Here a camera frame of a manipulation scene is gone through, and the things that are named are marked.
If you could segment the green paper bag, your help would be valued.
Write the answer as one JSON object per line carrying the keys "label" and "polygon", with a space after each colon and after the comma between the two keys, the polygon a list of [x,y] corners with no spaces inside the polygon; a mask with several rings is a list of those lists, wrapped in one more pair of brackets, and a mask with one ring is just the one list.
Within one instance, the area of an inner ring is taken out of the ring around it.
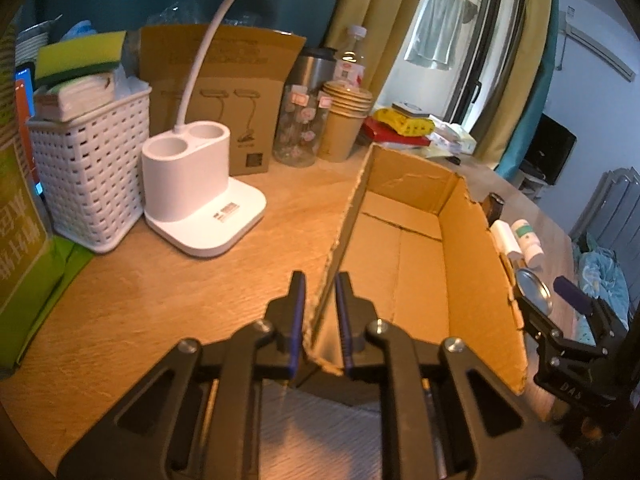
{"label": "green paper bag", "polygon": [[88,249],[53,233],[29,174],[15,103],[15,26],[1,34],[1,377],[20,367]]}

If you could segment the cardboard box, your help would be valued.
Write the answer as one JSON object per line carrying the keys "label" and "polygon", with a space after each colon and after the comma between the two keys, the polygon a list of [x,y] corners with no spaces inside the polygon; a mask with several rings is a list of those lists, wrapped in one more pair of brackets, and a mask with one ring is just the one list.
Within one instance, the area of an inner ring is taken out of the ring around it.
{"label": "cardboard box", "polygon": [[524,322],[513,273],[465,178],[418,156],[373,144],[306,315],[306,361],[296,388],[347,405],[376,398],[343,374],[334,278],[413,338],[459,337],[516,394],[525,390]]}

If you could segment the patterned glass jar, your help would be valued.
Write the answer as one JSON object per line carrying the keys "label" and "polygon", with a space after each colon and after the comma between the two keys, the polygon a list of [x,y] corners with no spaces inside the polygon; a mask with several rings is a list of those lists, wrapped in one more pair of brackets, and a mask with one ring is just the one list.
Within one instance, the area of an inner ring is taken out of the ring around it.
{"label": "patterned glass jar", "polygon": [[301,84],[285,87],[272,149],[278,162],[298,168],[314,164],[331,104],[322,90]]}

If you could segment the yellow curtain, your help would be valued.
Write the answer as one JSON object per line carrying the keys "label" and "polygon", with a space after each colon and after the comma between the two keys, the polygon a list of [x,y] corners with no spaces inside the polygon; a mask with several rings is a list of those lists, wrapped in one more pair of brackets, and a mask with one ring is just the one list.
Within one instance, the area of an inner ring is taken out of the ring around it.
{"label": "yellow curtain", "polygon": [[361,25],[367,29],[367,37],[362,44],[366,62],[363,87],[379,96],[420,1],[336,0],[323,44],[338,48],[349,25]]}

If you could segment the gold lid jar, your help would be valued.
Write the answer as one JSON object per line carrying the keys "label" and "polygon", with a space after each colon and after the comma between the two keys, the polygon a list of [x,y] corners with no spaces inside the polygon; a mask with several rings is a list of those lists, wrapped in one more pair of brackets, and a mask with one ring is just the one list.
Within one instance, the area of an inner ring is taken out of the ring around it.
{"label": "gold lid jar", "polygon": [[552,311],[552,297],[547,285],[529,268],[515,271],[515,284],[522,297],[533,304],[541,313]]}

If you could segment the black monitor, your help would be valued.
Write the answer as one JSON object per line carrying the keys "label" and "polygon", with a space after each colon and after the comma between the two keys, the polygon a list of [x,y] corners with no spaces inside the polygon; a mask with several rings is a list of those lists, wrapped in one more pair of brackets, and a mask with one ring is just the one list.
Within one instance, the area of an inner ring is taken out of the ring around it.
{"label": "black monitor", "polygon": [[548,185],[555,185],[576,142],[574,133],[542,114],[520,169]]}

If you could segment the brown lamp packaging box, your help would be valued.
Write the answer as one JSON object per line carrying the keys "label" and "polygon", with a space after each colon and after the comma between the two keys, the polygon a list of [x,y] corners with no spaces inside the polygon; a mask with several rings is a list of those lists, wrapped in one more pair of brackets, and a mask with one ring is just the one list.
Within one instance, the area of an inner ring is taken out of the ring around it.
{"label": "brown lamp packaging box", "polygon": [[[152,88],[152,136],[175,125],[186,78],[205,32],[204,25],[140,30],[140,78]],[[232,177],[269,169],[284,83],[305,42],[304,37],[280,30],[218,28],[198,73],[186,121],[210,120],[230,129]]]}

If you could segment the white desk lamp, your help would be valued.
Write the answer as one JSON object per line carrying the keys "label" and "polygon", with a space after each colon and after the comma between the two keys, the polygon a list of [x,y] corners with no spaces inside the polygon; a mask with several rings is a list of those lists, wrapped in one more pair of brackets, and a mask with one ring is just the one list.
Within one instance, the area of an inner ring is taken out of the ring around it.
{"label": "white desk lamp", "polygon": [[208,25],[191,65],[175,125],[142,146],[144,218],[148,226],[185,254],[222,255],[264,214],[257,188],[230,177],[230,129],[210,120],[186,121],[206,54],[235,0],[224,0]]}

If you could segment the yellow green sponge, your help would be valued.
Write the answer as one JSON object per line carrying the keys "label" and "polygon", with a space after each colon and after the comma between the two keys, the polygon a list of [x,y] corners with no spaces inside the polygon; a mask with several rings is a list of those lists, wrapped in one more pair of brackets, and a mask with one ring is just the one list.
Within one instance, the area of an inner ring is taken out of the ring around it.
{"label": "yellow green sponge", "polygon": [[36,59],[36,86],[55,86],[66,80],[116,70],[125,38],[124,30],[102,32],[40,48]]}

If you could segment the clear plastic water bottle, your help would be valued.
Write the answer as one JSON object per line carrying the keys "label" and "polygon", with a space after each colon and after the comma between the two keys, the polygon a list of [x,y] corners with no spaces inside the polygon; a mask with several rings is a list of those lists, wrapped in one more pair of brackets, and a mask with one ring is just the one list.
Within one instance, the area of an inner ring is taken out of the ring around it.
{"label": "clear plastic water bottle", "polygon": [[349,88],[359,88],[362,84],[366,63],[362,52],[362,42],[367,29],[360,25],[349,25],[343,42],[335,53],[333,80]]}

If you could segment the white plastic basket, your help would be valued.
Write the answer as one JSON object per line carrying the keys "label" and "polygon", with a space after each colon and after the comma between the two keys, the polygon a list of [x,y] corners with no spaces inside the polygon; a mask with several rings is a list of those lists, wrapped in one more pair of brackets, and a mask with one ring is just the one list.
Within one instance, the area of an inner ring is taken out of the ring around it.
{"label": "white plastic basket", "polygon": [[96,254],[117,247],[143,214],[150,94],[143,89],[70,122],[27,122],[53,229]]}

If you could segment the red flat package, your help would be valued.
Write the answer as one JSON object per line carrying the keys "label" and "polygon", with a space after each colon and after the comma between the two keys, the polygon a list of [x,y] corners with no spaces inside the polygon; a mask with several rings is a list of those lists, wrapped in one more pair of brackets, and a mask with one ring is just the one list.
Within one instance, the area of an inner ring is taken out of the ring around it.
{"label": "red flat package", "polygon": [[431,144],[426,136],[401,136],[389,125],[372,117],[363,121],[360,133],[366,140],[388,148],[427,148]]}

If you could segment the white power adapter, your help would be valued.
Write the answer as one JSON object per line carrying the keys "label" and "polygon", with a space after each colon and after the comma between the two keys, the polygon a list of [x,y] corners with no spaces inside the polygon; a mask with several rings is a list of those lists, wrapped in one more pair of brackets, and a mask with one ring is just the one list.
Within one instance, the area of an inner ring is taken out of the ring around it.
{"label": "white power adapter", "polygon": [[521,259],[523,253],[511,227],[503,220],[496,220],[489,228],[498,251],[509,259]]}

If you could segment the stack of paper cups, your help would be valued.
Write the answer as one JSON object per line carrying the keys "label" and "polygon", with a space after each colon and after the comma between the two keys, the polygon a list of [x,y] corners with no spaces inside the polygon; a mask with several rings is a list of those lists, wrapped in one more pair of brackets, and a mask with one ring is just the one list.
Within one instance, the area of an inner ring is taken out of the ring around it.
{"label": "stack of paper cups", "polygon": [[343,81],[327,81],[322,90],[331,99],[318,155],[328,162],[349,158],[364,120],[369,116],[373,96]]}

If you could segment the hanging grey towel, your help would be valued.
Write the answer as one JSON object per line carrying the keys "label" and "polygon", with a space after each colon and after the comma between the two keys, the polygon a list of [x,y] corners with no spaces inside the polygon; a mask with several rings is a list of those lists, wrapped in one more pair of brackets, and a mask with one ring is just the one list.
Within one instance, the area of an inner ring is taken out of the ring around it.
{"label": "hanging grey towel", "polygon": [[428,70],[451,70],[462,26],[473,21],[477,11],[473,0],[425,0],[404,60]]}

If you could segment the stainless steel thermos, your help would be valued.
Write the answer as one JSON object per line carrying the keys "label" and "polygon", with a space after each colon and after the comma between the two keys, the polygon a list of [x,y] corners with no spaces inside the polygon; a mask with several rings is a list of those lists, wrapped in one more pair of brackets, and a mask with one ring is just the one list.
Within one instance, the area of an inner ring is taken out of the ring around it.
{"label": "stainless steel thermos", "polygon": [[335,53],[332,48],[304,47],[288,74],[287,84],[298,84],[309,92],[319,91],[326,81],[333,78]]}

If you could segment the yellow snack package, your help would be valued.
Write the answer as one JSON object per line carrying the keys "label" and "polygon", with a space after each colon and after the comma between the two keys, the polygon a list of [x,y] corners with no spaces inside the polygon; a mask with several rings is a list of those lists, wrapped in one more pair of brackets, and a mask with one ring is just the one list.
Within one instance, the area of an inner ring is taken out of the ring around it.
{"label": "yellow snack package", "polygon": [[434,122],[431,119],[409,116],[393,107],[379,108],[373,113],[373,118],[377,122],[382,122],[382,124],[389,126],[400,136],[406,136],[407,138],[428,136],[435,129]]}

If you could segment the white pill bottle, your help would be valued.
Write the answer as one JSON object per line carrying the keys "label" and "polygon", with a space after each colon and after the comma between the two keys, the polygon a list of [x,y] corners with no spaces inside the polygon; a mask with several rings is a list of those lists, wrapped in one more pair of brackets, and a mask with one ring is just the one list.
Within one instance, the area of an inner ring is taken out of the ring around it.
{"label": "white pill bottle", "polygon": [[544,265],[544,250],[533,227],[525,219],[518,219],[511,224],[512,233],[521,248],[526,266],[533,269]]}

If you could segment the brown leather wristwatch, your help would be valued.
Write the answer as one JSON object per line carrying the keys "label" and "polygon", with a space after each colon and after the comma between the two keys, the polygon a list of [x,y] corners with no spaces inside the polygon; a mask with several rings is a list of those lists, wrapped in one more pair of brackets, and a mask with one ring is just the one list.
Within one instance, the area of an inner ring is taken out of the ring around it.
{"label": "brown leather wristwatch", "polygon": [[501,218],[504,199],[495,192],[490,192],[480,204],[484,212],[488,226],[492,226]]}

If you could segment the white tissue packages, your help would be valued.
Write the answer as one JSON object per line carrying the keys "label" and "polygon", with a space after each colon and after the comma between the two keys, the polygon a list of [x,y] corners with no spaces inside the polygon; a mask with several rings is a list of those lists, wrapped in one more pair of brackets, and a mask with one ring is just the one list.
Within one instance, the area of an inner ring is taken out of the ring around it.
{"label": "white tissue packages", "polygon": [[458,124],[450,124],[433,115],[428,116],[433,130],[427,136],[435,144],[451,154],[472,155],[476,149],[476,140]]}

